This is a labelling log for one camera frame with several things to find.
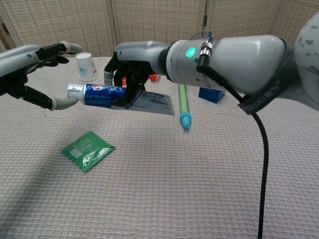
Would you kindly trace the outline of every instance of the paper cup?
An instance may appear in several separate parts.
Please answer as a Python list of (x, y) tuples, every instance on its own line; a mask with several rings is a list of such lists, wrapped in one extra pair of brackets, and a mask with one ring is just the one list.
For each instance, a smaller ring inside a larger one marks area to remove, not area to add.
[(75, 58), (82, 81), (94, 81), (98, 78), (98, 71), (96, 70), (91, 53), (83, 52), (77, 54)]

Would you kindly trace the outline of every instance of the robotic hand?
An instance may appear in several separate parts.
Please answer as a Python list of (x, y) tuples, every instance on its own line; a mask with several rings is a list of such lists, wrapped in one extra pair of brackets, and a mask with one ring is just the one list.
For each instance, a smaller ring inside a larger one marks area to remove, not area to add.
[(24, 84), (27, 74), (43, 66), (57, 66), (69, 60), (62, 57), (64, 53), (76, 54), (82, 48), (74, 43), (61, 41), (57, 44), (40, 48), (37, 45), (25, 45), (0, 54), (0, 96), (8, 93), (19, 99), (50, 110), (63, 110), (77, 103), (77, 99), (56, 99)]
[(319, 13), (300, 31), (295, 48), (271, 35), (119, 44), (105, 67), (105, 82), (114, 77), (115, 86), (121, 86), (126, 76), (127, 89), (112, 104), (127, 106), (148, 76), (159, 74), (178, 84), (244, 93), (239, 106), (247, 114), (274, 98), (319, 111), (318, 26)]

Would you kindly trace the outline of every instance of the table surface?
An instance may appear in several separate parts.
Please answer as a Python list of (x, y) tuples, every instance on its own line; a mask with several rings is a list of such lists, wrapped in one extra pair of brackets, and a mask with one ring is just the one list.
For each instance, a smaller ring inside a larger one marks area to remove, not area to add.
[[(95, 58), (103, 83), (109, 58)], [(75, 59), (30, 74), (28, 85), (64, 98)], [(177, 117), (81, 103), (51, 112), (1, 96), (1, 238), (256, 238), (263, 146), (253, 118), (226, 93), (213, 104), (188, 87), (192, 125)], [(318, 238), (319, 113), (275, 100), (260, 113), (270, 163), (264, 238)], [(61, 149), (93, 131), (116, 147), (88, 173)]]

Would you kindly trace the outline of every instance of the green sachet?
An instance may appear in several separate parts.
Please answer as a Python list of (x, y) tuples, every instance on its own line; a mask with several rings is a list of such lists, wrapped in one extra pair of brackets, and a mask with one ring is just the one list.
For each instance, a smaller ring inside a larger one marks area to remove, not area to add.
[(114, 146), (89, 131), (62, 149), (62, 153), (86, 173), (114, 149)]

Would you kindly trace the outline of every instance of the toothpaste tube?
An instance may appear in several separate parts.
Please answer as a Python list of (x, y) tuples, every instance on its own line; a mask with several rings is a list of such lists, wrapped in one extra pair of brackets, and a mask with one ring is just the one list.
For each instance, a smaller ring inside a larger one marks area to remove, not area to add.
[(124, 95), (125, 89), (93, 84), (69, 84), (68, 98), (77, 98), (87, 106), (174, 116), (174, 107), (170, 96), (147, 91), (140, 91), (133, 102), (125, 108), (112, 106), (112, 101), (120, 99)]

